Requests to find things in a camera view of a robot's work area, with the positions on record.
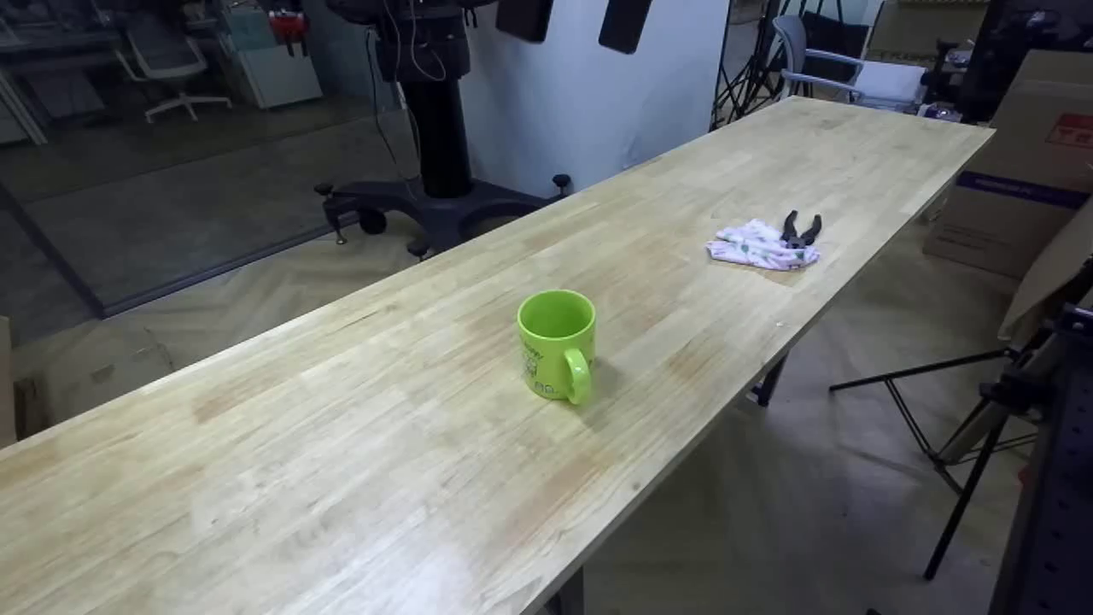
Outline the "grey folding chair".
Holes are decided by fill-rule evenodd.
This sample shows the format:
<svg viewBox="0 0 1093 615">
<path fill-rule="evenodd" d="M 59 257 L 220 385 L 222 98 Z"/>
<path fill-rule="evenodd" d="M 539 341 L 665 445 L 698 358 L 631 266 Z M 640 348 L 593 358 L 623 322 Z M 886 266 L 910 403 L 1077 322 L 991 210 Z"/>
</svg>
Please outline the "grey folding chair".
<svg viewBox="0 0 1093 615">
<path fill-rule="evenodd" d="M 813 95 L 817 87 L 837 91 L 855 106 L 914 111 L 922 101 L 922 66 L 872 62 L 867 25 L 842 13 L 779 13 L 772 21 L 782 50 L 782 91 Z"/>
</svg>

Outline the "white office chair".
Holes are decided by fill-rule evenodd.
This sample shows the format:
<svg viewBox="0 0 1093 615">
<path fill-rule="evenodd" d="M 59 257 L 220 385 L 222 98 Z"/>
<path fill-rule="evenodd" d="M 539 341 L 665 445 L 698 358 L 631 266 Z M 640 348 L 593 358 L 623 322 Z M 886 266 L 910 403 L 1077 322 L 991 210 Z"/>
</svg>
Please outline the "white office chair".
<svg viewBox="0 0 1093 615">
<path fill-rule="evenodd" d="M 118 43 L 113 54 L 130 80 L 172 87 L 168 98 L 144 109 L 146 123 L 157 123 L 175 109 L 180 109 L 187 120 L 198 120 L 200 106 L 232 109 L 230 95 L 190 91 L 190 80 L 209 73 L 209 58 L 196 36 L 175 30 L 157 13 L 130 13 L 118 27 Z"/>
</svg>

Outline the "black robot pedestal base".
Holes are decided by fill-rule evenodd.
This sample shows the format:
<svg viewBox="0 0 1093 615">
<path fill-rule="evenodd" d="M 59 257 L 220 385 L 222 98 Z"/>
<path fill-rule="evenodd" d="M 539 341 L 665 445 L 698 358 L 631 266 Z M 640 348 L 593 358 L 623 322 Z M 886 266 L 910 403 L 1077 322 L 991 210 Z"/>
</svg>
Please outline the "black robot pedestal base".
<svg viewBox="0 0 1093 615">
<path fill-rule="evenodd" d="M 350 214 L 380 234 L 393 210 L 415 222 L 412 257 L 444 254 L 472 238 L 488 218 L 518 218 L 542 197 L 479 180 L 456 80 L 472 69 L 469 18 L 491 0 L 325 0 L 348 25 L 374 30 L 385 80 L 403 87 L 415 135 L 415 174 L 389 180 L 317 183 L 331 233 Z"/>
</svg>

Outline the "green plastic mug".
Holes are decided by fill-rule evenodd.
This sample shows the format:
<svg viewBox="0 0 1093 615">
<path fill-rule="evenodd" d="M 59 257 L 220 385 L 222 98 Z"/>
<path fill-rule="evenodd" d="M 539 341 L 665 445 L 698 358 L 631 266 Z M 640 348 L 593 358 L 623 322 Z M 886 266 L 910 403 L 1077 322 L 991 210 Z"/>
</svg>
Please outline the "green plastic mug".
<svg viewBox="0 0 1093 615">
<path fill-rule="evenodd" d="M 522 375 L 552 403 L 583 405 L 593 389 L 596 312 L 578 290 L 539 290 L 517 306 Z"/>
</svg>

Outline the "black tripod stand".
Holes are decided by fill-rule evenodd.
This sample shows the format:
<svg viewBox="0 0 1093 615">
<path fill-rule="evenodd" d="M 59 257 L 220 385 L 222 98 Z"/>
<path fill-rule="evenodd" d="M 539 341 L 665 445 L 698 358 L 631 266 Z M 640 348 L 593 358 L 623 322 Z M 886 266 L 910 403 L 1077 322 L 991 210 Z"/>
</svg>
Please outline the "black tripod stand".
<svg viewBox="0 0 1093 615">
<path fill-rule="evenodd" d="M 1089 290 L 1093 290 L 1093 260 L 1085 260 L 1077 271 L 1077 278 L 1064 281 L 1050 296 L 1050 315 L 1038 322 L 1038 329 L 1023 341 L 1006 341 L 1001 348 L 978 353 L 978 356 L 956 356 L 944 363 L 833 383 L 833 391 L 881 385 L 896 403 L 899 416 L 904 419 L 914 448 L 927 453 L 932 472 L 956 492 L 947 527 L 927 559 L 927 570 L 922 570 L 927 580 L 939 572 L 951 552 L 951 542 L 970 510 L 970 498 L 986 472 L 986 461 L 1001 448 L 1001 435 L 1006 419 L 1050 403 L 1051 375 L 1062 366 L 1062 348 L 1060 348 L 1062 325 L 1068 322 L 1072 312 L 1085 306 Z M 900 391 L 900 378 L 962 369 L 978 363 L 996 363 L 1001 371 L 978 385 L 973 408 L 956 423 L 956 429 L 944 445 L 932 445 L 917 416 L 911 412 L 911 403 Z"/>
</svg>

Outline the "cardboard box with label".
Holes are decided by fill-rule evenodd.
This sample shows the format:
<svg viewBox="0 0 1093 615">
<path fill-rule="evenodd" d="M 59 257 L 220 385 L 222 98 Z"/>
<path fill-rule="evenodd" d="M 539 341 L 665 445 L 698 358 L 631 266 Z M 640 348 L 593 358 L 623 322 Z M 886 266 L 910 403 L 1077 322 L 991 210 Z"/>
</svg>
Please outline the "cardboard box with label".
<svg viewBox="0 0 1093 615">
<path fill-rule="evenodd" d="M 1020 278 L 1093 196 L 1093 54 L 1028 50 L 991 126 L 932 214 L 927 254 Z"/>
</svg>

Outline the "white patterned cloth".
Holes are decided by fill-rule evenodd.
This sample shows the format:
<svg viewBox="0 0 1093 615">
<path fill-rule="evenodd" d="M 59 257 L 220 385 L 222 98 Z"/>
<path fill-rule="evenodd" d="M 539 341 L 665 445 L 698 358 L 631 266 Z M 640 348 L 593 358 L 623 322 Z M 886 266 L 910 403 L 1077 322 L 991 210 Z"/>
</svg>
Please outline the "white patterned cloth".
<svg viewBox="0 0 1093 615">
<path fill-rule="evenodd" d="M 751 218 L 743 225 L 724 225 L 707 241 L 707 257 L 718 262 L 784 272 L 813 266 L 820 260 L 820 248 L 805 244 L 795 233 Z"/>
</svg>

